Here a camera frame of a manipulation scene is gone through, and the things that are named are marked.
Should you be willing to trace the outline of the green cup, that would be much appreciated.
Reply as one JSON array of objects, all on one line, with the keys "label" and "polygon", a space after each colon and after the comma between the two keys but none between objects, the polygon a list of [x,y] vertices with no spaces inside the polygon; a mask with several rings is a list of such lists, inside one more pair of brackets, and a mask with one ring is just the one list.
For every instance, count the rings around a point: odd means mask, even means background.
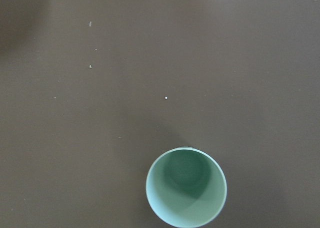
[{"label": "green cup", "polygon": [[174,227],[201,227],[222,211],[228,194],[220,165],[205,152],[178,147],[150,166],[145,193],[153,212]]}]

